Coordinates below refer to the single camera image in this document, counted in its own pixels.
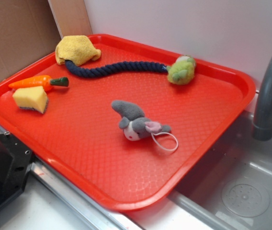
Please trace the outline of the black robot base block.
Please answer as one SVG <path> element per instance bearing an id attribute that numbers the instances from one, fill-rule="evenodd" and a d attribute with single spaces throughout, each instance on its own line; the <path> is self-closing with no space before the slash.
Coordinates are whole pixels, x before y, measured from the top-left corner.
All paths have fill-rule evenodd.
<path id="1" fill-rule="evenodd" d="M 0 134 L 0 210 L 25 189 L 33 151 L 13 134 Z"/>

